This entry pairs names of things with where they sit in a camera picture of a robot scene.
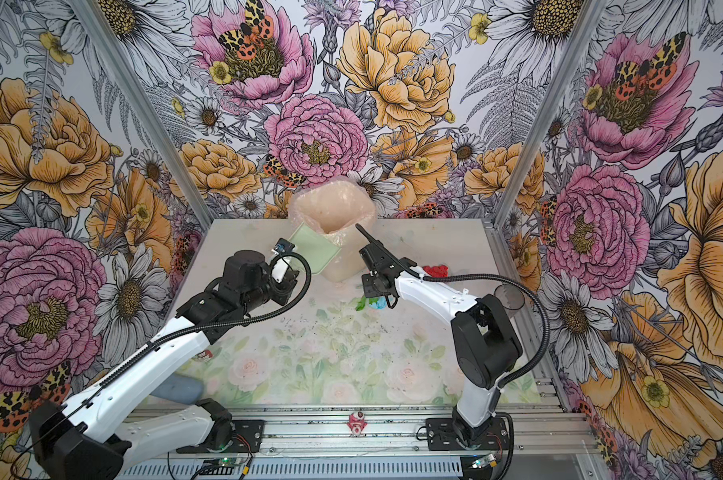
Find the green plastic dustpan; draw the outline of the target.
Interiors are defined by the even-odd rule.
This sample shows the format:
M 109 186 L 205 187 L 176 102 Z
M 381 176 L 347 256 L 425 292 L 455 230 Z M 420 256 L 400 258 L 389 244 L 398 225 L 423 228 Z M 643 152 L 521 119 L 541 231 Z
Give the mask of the green plastic dustpan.
M 337 245 L 304 223 L 296 228 L 289 241 L 295 246 L 294 250 L 307 261 L 313 275 L 321 274 L 340 252 Z

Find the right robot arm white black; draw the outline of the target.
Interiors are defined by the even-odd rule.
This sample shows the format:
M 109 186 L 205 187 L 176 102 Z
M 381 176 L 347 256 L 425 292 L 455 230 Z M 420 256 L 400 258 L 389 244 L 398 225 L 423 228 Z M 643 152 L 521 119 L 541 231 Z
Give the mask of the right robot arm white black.
M 493 426 L 501 397 L 501 381 L 523 356 L 523 346 L 509 312 L 489 293 L 475 296 L 451 288 L 451 282 L 494 281 L 513 286 L 521 296 L 531 293 L 523 284 L 497 274 L 433 277 L 409 258 L 395 257 L 363 226 L 355 228 L 367 240 L 359 255 L 369 272 L 361 276 L 365 297 L 383 298 L 389 309 L 401 300 L 413 302 L 451 328 L 455 356 L 465 385 L 453 409 L 453 430 L 464 448 L 475 448 Z

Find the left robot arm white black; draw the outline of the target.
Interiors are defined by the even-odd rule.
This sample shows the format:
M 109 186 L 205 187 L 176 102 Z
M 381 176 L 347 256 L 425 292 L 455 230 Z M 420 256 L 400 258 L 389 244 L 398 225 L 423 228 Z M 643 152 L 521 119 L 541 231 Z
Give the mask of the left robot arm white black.
M 301 302 L 311 268 L 297 252 L 257 251 L 230 256 L 223 274 L 182 304 L 145 346 L 115 370 L 63 404 L 46 400 L 30 416 L 31 449 L 52 479 L 114 479 L 123 470 L 185 447 L 229 448 L 231 414 L 219 403 L 198 400 L 151 420 L 127 417 L 182 364 L 235 327 L 269 320 Z

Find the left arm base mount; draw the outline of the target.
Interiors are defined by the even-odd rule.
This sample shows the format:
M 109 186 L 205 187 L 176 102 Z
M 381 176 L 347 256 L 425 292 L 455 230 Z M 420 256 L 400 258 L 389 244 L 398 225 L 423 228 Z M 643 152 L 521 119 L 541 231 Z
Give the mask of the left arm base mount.
M 178 454 L 252 453 L 260 450 L 265 422 L 262 420 L 230 420 L 216 422 L 209 436 L 199 445 L 175 450 Z

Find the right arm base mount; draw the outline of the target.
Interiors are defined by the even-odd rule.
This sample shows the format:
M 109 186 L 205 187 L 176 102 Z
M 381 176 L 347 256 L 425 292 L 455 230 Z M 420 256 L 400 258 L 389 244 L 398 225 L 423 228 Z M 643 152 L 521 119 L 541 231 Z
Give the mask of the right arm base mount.
M 425 420 L 425 440 L 431 451 L 507 451 L 509 428 L 499 418 L 489 418 L 479 427 L 457 418 L 429 418 Z

